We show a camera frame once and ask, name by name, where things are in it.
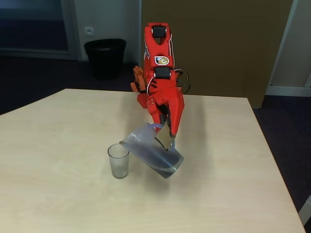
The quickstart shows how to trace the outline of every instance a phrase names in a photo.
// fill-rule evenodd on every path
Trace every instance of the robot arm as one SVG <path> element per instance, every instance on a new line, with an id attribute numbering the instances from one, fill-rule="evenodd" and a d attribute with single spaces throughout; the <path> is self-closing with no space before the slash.
<path id="1" fill-rule="evenodd" d="M 155 138 L 166 150 L 176 137 L 184 109 L 181 87 L 177 87 L 180 74 L 177 70 L 169 25 L 149 23 L 145 27 L 144 70 L 134 68 L 135 82 L 131 87 L 140 92 L 138 102 L 148 109 L 154 123 L 164 125 Z"/>

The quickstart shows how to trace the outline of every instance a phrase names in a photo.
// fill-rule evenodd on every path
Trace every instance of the cable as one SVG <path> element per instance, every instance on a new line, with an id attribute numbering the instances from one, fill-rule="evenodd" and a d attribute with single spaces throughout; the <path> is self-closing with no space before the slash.
<path id="1" fill-rule="evenodd" d="M 150 88 L 150 84 L 152 82 L 152 80 L 155 78 L 155 75 L 150 79 L 150 81 L 148 82 L 148 85 L 147 85 L 147 88 L 146 88 L 146 91 L 147 91 L 147 95 L 150 96 L 149 94 L 149 88 Z"/>
<path id="2" fill-rule="evenodd" d="M 184 87 L 185 85 L 187 85 L 188 86 L 188 89 L 183 93 L 183 95 L 184 94 L 186 94 L 186 93 L 188 93 L 188 91 L 190 90 L 190 88 L 191 88 L 191 85 L 189 84 L 189 83 L 186 83 L 186 82 L 184 82 L 184 81 L 181 81 L 181 80 L 178 80 L 178 82 L 181 82 L 181 83 L 183 83 L 184 85 L 182 85 L 182 86 L 180 86 L 180 87 Z"/>
<path id="3" fill-rule="evenodd" d="M 169 46 L 170 46 L 170 56 L 173 56 L 173 69 L 175 68 L 175 57 L 174 57 L 174 47 L 173 47 L 173 34 L 171 33 L 171 37 L 169 40 Z"/>
<path id="4" fill-rule="evenodd" d="M 188 82 L 189 82 L 189 74 L 188 74 L 184 69 L 182 69 L 182 68 L 177 68 L 177 69 L 174 69 L 173 71 L 179 71 L 179 70 L 181 70 L 183 73 L 186 74 L 186 76 L 187 76 L 187 81 L 186 81 L 186 83 L 188 83 Z"/>

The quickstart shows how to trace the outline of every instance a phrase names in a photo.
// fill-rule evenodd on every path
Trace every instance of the trash can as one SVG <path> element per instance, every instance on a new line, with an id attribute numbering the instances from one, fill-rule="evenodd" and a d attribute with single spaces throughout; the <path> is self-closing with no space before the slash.
<path id="1" fill-rule="evenodd" d="M 84 45 L 94 78 L 117 78 L 123 64 L 125 46 L 126 41 L 122 39 L 94 40 Z"/>

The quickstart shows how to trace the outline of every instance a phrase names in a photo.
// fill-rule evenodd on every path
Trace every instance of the transparent jug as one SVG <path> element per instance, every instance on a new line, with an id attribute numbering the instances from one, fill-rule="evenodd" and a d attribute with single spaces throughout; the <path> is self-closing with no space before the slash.
<path id="1" fill-rule="evenodd" d="M 154 128 L 162 128 L 162 125 L 145 123 L 120 144 L 166 179 L 174 174 L 184 157 L 175 149 L 174 142 L 166 151 L 155 139 Z"/>

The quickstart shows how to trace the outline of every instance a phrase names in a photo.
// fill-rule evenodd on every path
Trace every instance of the wall socket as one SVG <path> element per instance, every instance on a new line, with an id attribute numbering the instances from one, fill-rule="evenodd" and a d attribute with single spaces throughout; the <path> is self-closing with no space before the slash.
<path id="1" fill-rule="evenodd" d="M 95 30 L 93 27 L 84 27 L 86 36 L 95 36 Z"/>

